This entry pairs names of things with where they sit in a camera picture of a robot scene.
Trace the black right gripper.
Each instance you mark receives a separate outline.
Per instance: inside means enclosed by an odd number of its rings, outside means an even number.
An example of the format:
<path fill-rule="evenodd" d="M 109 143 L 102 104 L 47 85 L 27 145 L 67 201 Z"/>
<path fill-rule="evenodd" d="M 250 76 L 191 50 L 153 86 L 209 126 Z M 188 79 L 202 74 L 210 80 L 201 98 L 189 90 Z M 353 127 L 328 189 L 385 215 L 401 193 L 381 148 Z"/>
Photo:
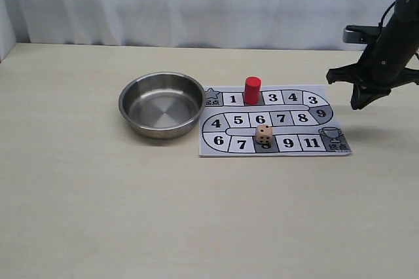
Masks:
<path fill-rule="evenodd" d="M 354 110 L 388 96 L 393 88 L 418 84 L 418 71 L 407 67 L 418 53 L 418 0 L 395 0 L 392 7 L 388 23 L 379 23 L 359 60 L 326 74 L 329 84 L 353 85 L 350 104 Z"/>

